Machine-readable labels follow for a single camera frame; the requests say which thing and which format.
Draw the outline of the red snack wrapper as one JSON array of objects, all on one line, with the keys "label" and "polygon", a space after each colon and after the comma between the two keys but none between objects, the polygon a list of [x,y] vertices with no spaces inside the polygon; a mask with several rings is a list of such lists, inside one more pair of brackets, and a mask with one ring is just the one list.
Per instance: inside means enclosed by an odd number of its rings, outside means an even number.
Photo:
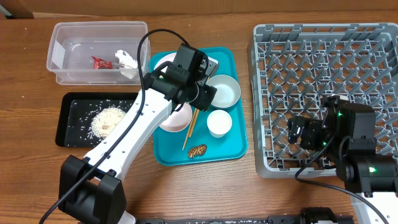
[{"label": "red snack wrapper", "polygon": [[109,61],[105,61],[103,59],[100,59],[98,57],[94,57],[92,56],[93,60],[94,60],[94,69],[98,70],[98,69],[113,69],[113,63],[109,62]]}]

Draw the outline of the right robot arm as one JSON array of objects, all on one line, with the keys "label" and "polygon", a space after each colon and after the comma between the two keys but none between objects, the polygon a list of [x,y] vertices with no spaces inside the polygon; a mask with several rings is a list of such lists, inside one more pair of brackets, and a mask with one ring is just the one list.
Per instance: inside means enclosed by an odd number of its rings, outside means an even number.
[{"label": "right robot arm", "polygon": [[323,119],[294,116],[287,123],[288,142],[316,155],[305,167],[325,156],[335,165],[344,187],[300,178],[295,180],[349,195],[360,223],[397,223],[397,162],[376,152],[376,113],[371,106],[351,103],[341,95],[322,98]]}]

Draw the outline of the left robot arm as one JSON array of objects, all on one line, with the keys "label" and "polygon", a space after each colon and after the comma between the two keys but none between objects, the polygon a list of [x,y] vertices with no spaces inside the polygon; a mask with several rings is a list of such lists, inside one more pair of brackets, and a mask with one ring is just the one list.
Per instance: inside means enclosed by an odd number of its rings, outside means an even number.
[{"label": "left robot arm", "polygon": [[207,111],[219,67],[201,50],[181,44],[172,61],[144,75],[142,90],[124,118],[82,159],[68,156],[60,171],[56,207],[82,223],[136,223],[126,211],[123,180],[150,135],[181,105]]}]

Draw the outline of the white napkin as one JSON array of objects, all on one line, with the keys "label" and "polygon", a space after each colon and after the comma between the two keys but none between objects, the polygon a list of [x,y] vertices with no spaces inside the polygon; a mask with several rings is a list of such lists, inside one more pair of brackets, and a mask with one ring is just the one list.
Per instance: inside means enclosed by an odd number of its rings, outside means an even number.
[{"label": "white napkin", "polygon": [[126,51],[118,50],[115,53],[115,57],[118,59],[116,68],[121,69],[121,74],[132,80],[138,76],[138,62],[133,59]]}]

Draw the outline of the white cup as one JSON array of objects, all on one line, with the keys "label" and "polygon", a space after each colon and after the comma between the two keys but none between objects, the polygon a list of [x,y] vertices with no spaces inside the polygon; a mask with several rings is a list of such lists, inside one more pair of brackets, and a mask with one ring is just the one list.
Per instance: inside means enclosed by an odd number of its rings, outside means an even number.
[{"label": "white cup", "polygon": [[213,137],[222,138],[231,129],[233,121],[226,111],[214,110],[208,115],[206,124]]}]

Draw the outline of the pink bowl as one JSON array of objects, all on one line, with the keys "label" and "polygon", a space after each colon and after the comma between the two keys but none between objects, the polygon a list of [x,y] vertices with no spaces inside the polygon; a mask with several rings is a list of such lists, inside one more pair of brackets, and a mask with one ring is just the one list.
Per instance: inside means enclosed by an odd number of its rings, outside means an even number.
[{"label": "pink bowl", "polygon": [[182,131],[189,126],[192,116],[192,107],[185,103],[179,111],[174,111],[163,123],[161,123],[160,128],[171,133]]}]

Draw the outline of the grey-white bowl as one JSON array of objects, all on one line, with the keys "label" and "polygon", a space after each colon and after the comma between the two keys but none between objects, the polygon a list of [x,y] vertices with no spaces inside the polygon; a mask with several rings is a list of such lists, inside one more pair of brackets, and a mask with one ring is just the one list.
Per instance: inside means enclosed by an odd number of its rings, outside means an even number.
[{"label": "grey-white bowl", "polygon": [[217,89],[211,102],[211,106],[215,108],[230,108],[241,96],[239,83],[231,76],[216,75],[211,77],[206,84]]}]

